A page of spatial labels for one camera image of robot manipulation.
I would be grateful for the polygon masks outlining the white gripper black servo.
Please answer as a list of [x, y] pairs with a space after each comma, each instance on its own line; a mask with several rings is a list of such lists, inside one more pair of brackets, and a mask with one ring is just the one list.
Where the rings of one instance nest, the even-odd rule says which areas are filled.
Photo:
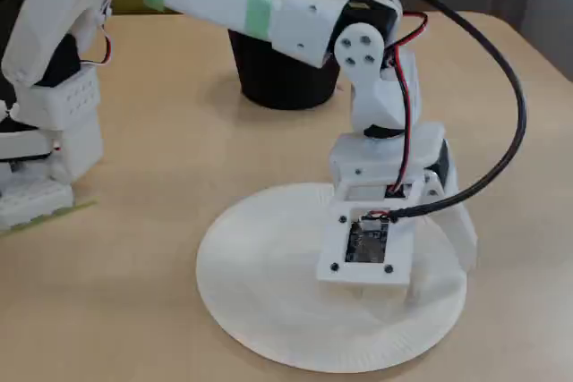
[[[414, 127], [406, 172], [391, 192], [402, 163], [404, 139], [366, 138], [341, 135], [330, 152], [334, 195], [340, 201], [422, 201], [433, 203], [459, 192], [458, 173], [440, 123]], [[432, 212], [435, 222], [448, 238], [459, 265], [469, 272], [475, 268], [477, 234], [463, 203]]]

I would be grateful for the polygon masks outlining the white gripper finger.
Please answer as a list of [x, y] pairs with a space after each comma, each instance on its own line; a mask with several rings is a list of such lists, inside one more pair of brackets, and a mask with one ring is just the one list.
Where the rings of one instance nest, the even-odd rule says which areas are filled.
[[423, 281], [421, 281], [416, 276], [412, 276], [410, 279], [410, 284], [406, 290], [404, 306], [405, 307], [415, 306], [420, 300], [422, 290], [423, 290]]

